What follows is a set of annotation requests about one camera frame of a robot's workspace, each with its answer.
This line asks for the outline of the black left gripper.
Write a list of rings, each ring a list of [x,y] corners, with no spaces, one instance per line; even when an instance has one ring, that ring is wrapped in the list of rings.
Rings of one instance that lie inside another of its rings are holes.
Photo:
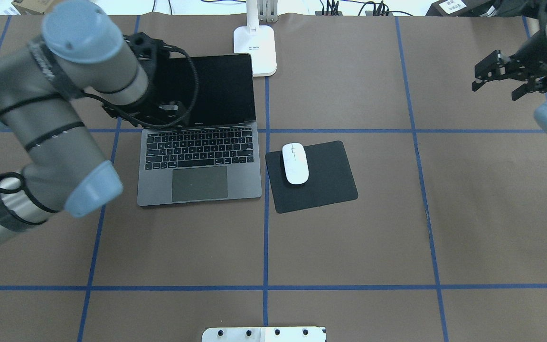
[[[119,100],[103,100],[103,109],[112,118],[122,118],[134,126],[141,125],[149,129],[181,129],[189,126],[191,111],[199,95],[199,76],[191,56],[182,48],[167,45],[160,39],[148,37],[143,32],[124,36],[124,41],[137,57],[139,73],[133,85],[139,85],[140,95],[137,100],[121,104]],[[181,64],[189,67],[193,77],[193,95],[187,104],[172,100],[165,94],[165,80],[172,80],[171,70],[166,63],[171,60],[170,54],[184,56]]]

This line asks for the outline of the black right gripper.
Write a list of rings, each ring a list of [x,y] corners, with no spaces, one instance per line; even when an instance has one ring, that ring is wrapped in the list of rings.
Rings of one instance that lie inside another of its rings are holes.
[[[530,93],[547,93],[547,71],[537,67],[529,69],[518,60],[505,56],[500,50],[491,52],[474,67],[475,80],[472,91],[476,92],[487,82],[512,79],[522,82],[512,91],[512,100],[519,100]]]

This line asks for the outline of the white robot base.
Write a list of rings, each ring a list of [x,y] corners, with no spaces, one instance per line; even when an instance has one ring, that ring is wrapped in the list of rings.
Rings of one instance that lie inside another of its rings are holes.
[[[201,337],[202,342],[326,342],[325,327],[211,327]]]

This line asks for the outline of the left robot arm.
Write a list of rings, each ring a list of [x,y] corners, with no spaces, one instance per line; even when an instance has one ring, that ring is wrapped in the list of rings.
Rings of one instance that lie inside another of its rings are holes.
[[[84,217],[123,184],[71,102],[100,102],[113,118],[157,133],[189,128],[200,68],[185,50],[122,35],[97,4],[66,0],[41,34],[0,59],[0,129],[32,162],[0,174],[0,245],[61,211]]]

